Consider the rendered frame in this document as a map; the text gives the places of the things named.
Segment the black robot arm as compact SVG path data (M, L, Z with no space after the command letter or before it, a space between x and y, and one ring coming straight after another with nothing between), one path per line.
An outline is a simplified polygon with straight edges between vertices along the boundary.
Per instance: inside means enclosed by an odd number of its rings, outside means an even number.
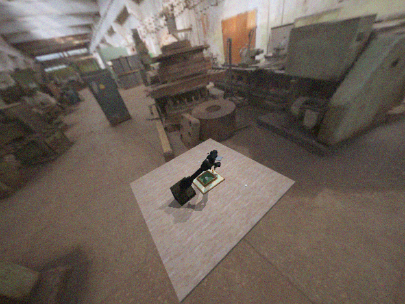
M187 178L181 180L181 182L179 183L181 189L188 189L193 180L198 177L203 171L207 171L209 170L215 163L215 159L217 158L217 150L213 150L210 152L210 154L207 156L207 158L202 162L201 167L190 177L188 176ZM209 161L212 161L212 164L210 164L207 159Z

